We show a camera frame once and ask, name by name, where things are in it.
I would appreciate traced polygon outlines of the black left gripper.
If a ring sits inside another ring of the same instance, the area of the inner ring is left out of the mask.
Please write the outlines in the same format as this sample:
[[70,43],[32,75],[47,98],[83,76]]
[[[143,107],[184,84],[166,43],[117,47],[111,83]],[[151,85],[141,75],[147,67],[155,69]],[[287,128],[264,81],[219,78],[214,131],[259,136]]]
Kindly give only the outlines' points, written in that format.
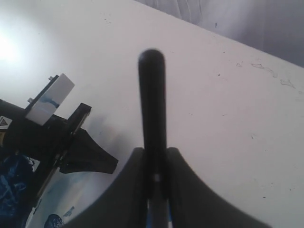
[[81,103],[68,119],[53,114],[44,125],[39,125],[25,118],[26,109],[1,100],[0,115],[8,118],[9,125],[2,130],[0,145],[9,150],[8,154],[19,152],[39,161],[22,202],[35,206],[56,169],[64,174],[114,172],[118,160],[81,127],[91,109]]

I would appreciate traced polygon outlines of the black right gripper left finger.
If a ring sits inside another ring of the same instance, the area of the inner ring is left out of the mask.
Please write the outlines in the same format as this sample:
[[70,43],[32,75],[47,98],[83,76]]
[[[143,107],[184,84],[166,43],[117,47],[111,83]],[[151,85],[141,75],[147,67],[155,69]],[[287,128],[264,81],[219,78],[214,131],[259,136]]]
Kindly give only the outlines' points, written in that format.
[[135,148],[117,178],[66,228],[144,228],[147,222],[146,154]]

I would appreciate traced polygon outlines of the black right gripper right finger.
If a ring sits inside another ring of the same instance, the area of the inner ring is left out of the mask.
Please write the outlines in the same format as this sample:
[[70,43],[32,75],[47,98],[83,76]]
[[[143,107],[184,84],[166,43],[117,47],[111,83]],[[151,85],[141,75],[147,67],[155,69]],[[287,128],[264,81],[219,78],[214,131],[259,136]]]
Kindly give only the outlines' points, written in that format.
[[268,228],[208,187],[177,148],[167,153],[168,196],[175,228]]

